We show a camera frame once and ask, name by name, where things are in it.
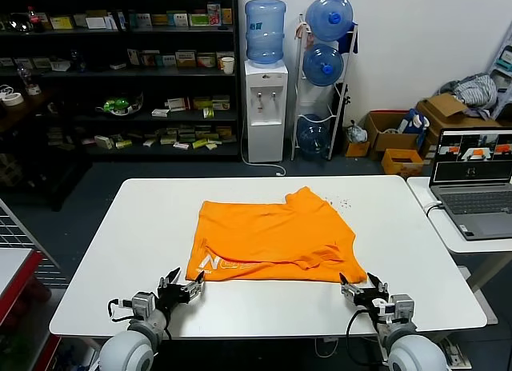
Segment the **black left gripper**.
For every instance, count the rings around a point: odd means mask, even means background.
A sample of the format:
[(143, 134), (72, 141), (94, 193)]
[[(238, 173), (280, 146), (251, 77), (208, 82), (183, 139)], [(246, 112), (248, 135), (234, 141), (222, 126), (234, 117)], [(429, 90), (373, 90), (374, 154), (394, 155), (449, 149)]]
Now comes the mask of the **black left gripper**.
[(181, 268), (177, 267), (160, 278), (157, 288), (158, 300), (155, 305), (157, 309), (175, 309), (179, 304), (188, 304), (202, 292), (204, 271), (187, 285), (175, 284), (180, 273)]

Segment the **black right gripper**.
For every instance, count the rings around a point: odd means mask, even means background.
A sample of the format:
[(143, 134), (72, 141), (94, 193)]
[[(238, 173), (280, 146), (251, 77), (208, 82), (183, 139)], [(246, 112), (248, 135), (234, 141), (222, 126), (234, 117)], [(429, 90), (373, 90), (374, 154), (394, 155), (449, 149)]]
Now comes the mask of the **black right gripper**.
[(386, 320), (391, 317), (388, 284), (372, 273), (368, 273), (367, 277), (372, 286), (370, 289), (360, 289), (340, 273), (341, 293), (358, 308), (358, 313), (368, 313), (371, 320)]

